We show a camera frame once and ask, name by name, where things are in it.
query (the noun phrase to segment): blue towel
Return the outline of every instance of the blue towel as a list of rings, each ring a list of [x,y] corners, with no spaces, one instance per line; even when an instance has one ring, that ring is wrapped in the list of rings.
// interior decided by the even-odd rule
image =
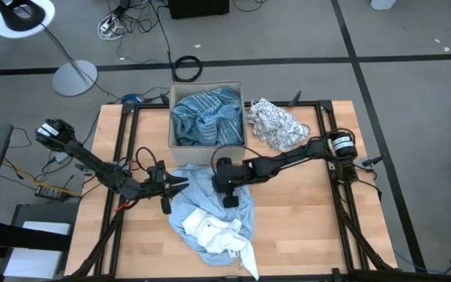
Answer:
[[[243,144],[239,94],[217,88],[181,99],[171,111],[175,138],[181,146]]]
[[[188,178],[189,186],[173,197],[171,214],[168,218],[170,226],[191,249],[198,252],[208,265],[227,266],[235,261],[237,258],[230,258],[227,251],[221,254],[208,254],[196,242],[196,238],[186,234],[182,222],[196,208],[201,208],[225,222],[232,222],[234,219],[240,220],[243,225],[239,235],[251,240],[254,234],[254,202],[248,187],[236,188],[235,193],[240,198],[240,205],[237,208],[224,208],[222,205],[224,195],[216,193],[211,185],[211,177],[213,176],[211,168],[199,168],[194,164],[188,164],[186,167],[174,170],[172,175]]]

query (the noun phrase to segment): wooden tabletop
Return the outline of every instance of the wooden tabletop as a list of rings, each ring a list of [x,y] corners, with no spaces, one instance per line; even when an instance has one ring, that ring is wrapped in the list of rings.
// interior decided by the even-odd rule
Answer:
[[[337,125],[355,133],[359,155],[366,156],[352,102],[333,101],[333,104]],[[287,111],[310,127],[309,137],[320,136],[314,107],[293,107],[287,108]],[[120,118],[121,106],[102,106],[92,152],[103,161],[112,161]],[[168,149],[168,121],[168,109],[141,110],[135,150],[140,146],[149,147],[158,160],[164,160],[167,170],[171,172],[175,168],[175,160]],[[130,123],[131,118],[128,118],[123,152],[126,152]],[[250,125],[247,134],[248,146],[260,154],[279,153],[253,136]],[[144,167],[152,163],[147,155],[140,154],[140,157]],[[255,156],[248,152],[246,157]],[[145,172],[136,171],[134,177],[143,181]],[[365,172],[359,172],[359,177],[373,183],[372,176]],[[92,180],[83,193],[96,184],[96,180]],[[352,190],[363,235],[384,261],[396,266],[376,190],[362,183],[353,183]],[[66,274],[80,266],[99,238],[106,193],[107,189],[100,186],[81,201]],[[324,161],[308,161],[283,170],[267,183],[252,185],[251,194],[255,212],[252,244],[261,276],[324,274],[335,267],[345,273],[337,217]],[[352,235],[350,242],[355,264],[359,267]],[[104,273],[107,272],[109,260],[110,244],[106,248]],[[239,262],[224,267],[206,265],[169,226],[168,217],[161,212],[159,198],[142,200],[125,213],[117,278],[249,275]]]

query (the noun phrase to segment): gray floor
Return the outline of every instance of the gray floor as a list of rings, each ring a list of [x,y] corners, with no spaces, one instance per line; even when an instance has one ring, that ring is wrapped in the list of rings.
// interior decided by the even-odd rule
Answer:
[[[98,20],[107,5],[96,0],[53,1],[56,18],[50,30],[74,58],[96,65],[133,63],[119,60],[119,42],[103,42],[96,35]],[[253,1],[238,0],[245,8]],[[451,1],[398,0],[393,9],[377,12],[367,0],[340,0],[358,56],[397,56],[451,53]],[[225,16],[171,20],[162,11],[177,58],[190,54],[202,60],[239,60],[292,57],[347,56],[332,5],[324,0],[270,0],[254,13],[231,7]],[[122,56],[143,61],[166,62],[161,30],[130,34],[123,40]],[[64,63],[44,34],[9,40],[0,38],[0,70],[59,67]],[[443,271],[451,259],[451,60],[361,65],[379,122],[398,172],[410,216],[426,265]],[[193,70],[182,70],[191,74]],[[354,102],[369,155],[378,155],[370,120],[351,64],[284,64],[249,67],[208,67],[200,81],[244,82],[247,99],[265,97],[286,100],[302,90],[302,99],[350,99]],[[0,77],[0,123],[10,123],[32,132],[45,118],[64,118],[82,139],[99,106],[113,99],[98,89],[65,98],[54,93],[51,74]],[[169,70],[133,70],[99,73],[98,83],[123,95],[144,92],[154,86],[168,87]],[[12,145],[25,142],[15,132]],[[7,158],[38,174],[48,157],[35,144],[13,149]],[[384,191],[383,210],[395,250],[408,259],[408,248],[391,189],[382,166],[377,185]],[[3,175],[13,177],[2,169]],[[73,166],[49,176],[49,183],[63,185]],[[79,190],[81,177],[70,184]],[[0,179],[0,220],[9,222],[17,204],[43,203],[42,199]],[[413,268],[399,258],[406,270]]]

